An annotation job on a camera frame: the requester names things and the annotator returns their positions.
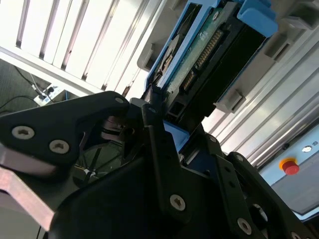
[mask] circuit board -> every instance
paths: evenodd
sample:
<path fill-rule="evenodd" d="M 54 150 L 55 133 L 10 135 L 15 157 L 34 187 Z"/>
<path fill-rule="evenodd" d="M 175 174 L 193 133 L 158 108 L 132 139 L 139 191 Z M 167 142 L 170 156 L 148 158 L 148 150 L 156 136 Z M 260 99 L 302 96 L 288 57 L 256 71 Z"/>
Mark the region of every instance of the circuit board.
<path fill-rule="evenodd" d="M 176 88 L 182 87 L 186 90 L 196 77 L 196 67 L 199 69 L 206 60 L 209 53 L 217 45 L 223 32 L 219 30 L 220 24 L 225 20 L 222 8 L 216 8 L 205 21 L 200 32 L 197 34 L 190 48 L 183 57 L 180 65 L 173 74 L 166 91 L 172 93 Z"/>

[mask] power strip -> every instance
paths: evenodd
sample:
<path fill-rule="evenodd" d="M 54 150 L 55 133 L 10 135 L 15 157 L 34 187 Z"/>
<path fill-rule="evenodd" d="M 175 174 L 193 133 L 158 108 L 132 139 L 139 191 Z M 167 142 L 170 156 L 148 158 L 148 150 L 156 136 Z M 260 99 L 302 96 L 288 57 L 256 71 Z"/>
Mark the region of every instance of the power strip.
<path fill-rule="evenodd" d="M 49 85 L 42 93 L 42 95 L 45 97 L 42 99 L 40 96 L 35 97 L 33 100 L 39 105 L 39 106 L 45 106 L 47 104 L 51 104 L 51 99 L 54 101 L 61 101 L 63 98 L 63 93 L 65 90 L 59 86 L 55 86 L 53 84 Z"/>

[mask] red emergency stop button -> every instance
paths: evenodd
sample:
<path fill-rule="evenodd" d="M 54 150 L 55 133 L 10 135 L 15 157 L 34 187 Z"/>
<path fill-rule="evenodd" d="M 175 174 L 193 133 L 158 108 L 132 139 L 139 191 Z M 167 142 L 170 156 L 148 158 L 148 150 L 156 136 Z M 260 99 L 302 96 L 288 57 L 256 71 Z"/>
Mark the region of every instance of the red emergency stop button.
<path fill-rule="evenodd" d="M 283 171 L 287 175 L 294 175 L 299 172 L 299 166 L 294 161 L 287 161 L 283 164 Z"/>
<path fill-rule="evenodd" d="M 294 175 L 299 172 L 299 166 L 295 158 L 285 158 L 280 161 L 279 168 L 283 170 L 287 175 Z"/>

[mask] blue clip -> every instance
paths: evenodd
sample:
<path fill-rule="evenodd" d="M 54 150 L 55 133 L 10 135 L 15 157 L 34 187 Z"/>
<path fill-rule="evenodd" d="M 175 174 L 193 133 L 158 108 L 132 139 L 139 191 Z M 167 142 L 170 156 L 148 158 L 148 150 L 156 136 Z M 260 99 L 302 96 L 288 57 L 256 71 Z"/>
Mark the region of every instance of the blue clip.
<path fill-rule="evenodd" d="M 278 30 L 276 13 L 270 9 L 269 0 L 235 0 L 243 3 L 237 18 L 265 37 L 272 36 Z"/>
<path fill-rule="evenodd" d="M 189 140 L 189 133 L 186 130 L 181 129 L 167 121 L 164 121 L 164 128 L 165 131 L 172 134 L 176 150 L 179 152 Z"/>

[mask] black cable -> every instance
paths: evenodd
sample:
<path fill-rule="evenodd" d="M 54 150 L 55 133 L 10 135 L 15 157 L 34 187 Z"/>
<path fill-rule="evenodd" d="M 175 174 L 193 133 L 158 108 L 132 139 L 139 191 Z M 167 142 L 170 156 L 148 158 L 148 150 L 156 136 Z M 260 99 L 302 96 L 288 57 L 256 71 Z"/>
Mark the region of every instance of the black cable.
<path fill-rule="evenodd" d="M 102 165 L 100 165 L 99 167 L 97 167 L 95 169 L 95 172 L 97 172 L 99 169 L 105 167 L 106 165 L 108 165 L 109 163 L 112 163 L 114 160 L 116 160 L 118 157 L 120 157 L 121 154 L 115 155 L 113 158 L 111 158 L 109 161 L 107 161 L 106 163 L 103 163 Z"/>
<path fill-rule="evenodd" d="M 17 99 L 17 98 L 25 98 L 25 99 L 28 99 L 28 100 L 31 100 L 32 102 L 34 102 L 35 104 L 37 104 L 37 102 L 35 102 L 31 97 L 29 96 L 16 96 L 16 97 L 13 97 L 12 99 L 8 100 L 6 103 L 4 103 L 2 106 L 0 106 L 0 109 L 5 107 L 7 104 L 9 104 L 11 101 Z"/>
<path fill-rule="evenodd" d="M 0 115 L 3 113 L 13 113 L 13 111 L 0 111 Z"/>
<path fill-rule="evenodd" d="M 36 235 L 35 239 L 39 239 L 40 231 L 41 231 L 41 226 L 39 227 L 38 234 Z"/>
<path fill-rule="evenodd" d="M 49 94 L 46 94 L 46 96 L 49 98 L 49 100 L 52 101 L 52 103 L 56 103 L 53 99 L 51 99 L 51 97 L 49 96 Z"/>
<path fill-rule="evenodd" d="M 33 82 L 30 81 L 30 80 L 28 80 L 28 79 L 19 71 L 19 69 L 18 69 L 16 66 L 14 66 L 14 68 L 16 69 L 16 71 L 18 71 L 19 75 L 21 75 L 21 77 L 22 77 L 24 80 L 26 80 L 32 87 L 35 86 L 35 92 L 37 92 L 37 94 L 38 94 L 39 96 L 42 96 L 42 95 L 43 95 L 43 94 L 42 94 L 42 91 L 44 91 L 44 89 L 43 89 L 42 87 L 40 87 L 40 86 L 35 82 L 35 80 L 34 80 L 34 78 L 33 78 L 32 75 L 31 75 L 31 77 L 32 77 Z M 46 94 L 46 96 L 47 96 L 47 97 L 49 98 L 49 100 L 51 100 L 53 103 L 56 103 L 53 99 L 51 99 L 51 97 L 49 96 L 49 93 Z"/>
<path fill-rule="evenodd" d="M 90 180 L 90 177 L 91 177 L 91 174 L 92 174 L 92 171 L 93 171 L 93 169 L 95 167 L 95 164 L 98 161 L 98 158 L 99 158 L 99 155 L 101 153 L 101 150 L 102 150 L 102 148 L 98 148 L 96 150 L 96 152 L 94 154 L 94 157 L 92 159 L 92 162 L 91 162 L 91 164 L 90 164 L 90 166 L 88 168 L 89 172 L 85 175 L 85 178 L 84 178 L 84 181 L 83 181 L 83 185 L 87 185 L 88 184 L 88 182 Z"/>
<path fill-rule="evenodd" d="M 86 157 L 85 157 L 84 154 L 83 154 L 82 156 L 83 156 L 83 164 L 84 164 L 84 167 L 85 167 L 85 168 L 88 168 L 88 162 L 87 162 L 87 160 L 86 160 Z"/>
<path fill-rule="evenodd" d="M 14 68 L 16 69 L 16 71 L 18 71 L 19 75 L 21 75 L 21 77 L 22 77 L 25 81 L 27 81 L 31 86 L 33 86 L 33 83 L 32 83 L 30 80 L 28 80 L 28 79 L 19 71 L 19 69 L 18 69 L 16 66 L 14 66 Z"/>

